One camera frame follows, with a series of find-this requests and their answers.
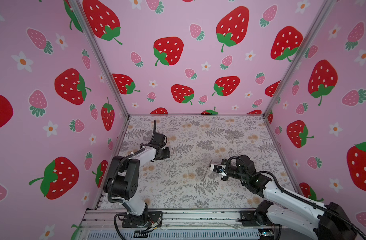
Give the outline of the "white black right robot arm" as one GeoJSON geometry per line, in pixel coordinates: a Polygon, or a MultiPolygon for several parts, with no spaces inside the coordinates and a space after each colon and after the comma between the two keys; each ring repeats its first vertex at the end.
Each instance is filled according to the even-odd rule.
{"type": "Polygon", "coordinates": [[[222,160],[210,168],[223,181],[236,179],[264,199],[255,211],[259,225],[269,221],[313,240],[354,240],[357,236],[366,240],[366,234],[349,220],[341,206],[333,202],[325,205],[285,189],[274,174],[256,171],[254,162],[246,155],[222,160]]]}

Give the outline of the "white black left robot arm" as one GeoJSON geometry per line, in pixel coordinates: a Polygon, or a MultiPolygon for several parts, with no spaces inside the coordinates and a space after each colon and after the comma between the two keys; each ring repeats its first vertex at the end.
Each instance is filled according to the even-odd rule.
{"type": "Polygon", "coordinates": [[[140,168],[146,163],[166,160],[170,149],[166,146],[168,138],[157,132],[157,121],[154,121],[153,133],[149,143],[140,144],[140,149],[129,155],[113,157],[108,169],[103,190],[109,203],[119,203],[126,210],[126,221],[143,227],[149,221],[149,209],[137,189],[140,168]]]}

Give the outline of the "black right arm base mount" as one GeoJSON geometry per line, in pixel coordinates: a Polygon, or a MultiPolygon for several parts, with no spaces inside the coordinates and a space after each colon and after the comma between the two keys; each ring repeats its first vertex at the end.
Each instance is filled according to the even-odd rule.
{"type": "Polygon", "coordinates": [[[264,200],[255,210],[240,211],[238,223],[244,227],[271,226],[273,223],[268,218],[268,211],[273,205],[273,202],[264,200]]]}

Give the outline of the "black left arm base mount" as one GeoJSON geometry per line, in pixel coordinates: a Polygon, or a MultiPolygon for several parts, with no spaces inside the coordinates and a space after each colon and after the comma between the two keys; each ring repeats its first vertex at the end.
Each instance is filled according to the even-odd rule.
{"type": "Polygon", "coordinates": [[[159,228],[162,226],[163,212],[145,210],[141,216],[127,214],[123,217],[122,228],[159,228]]]}

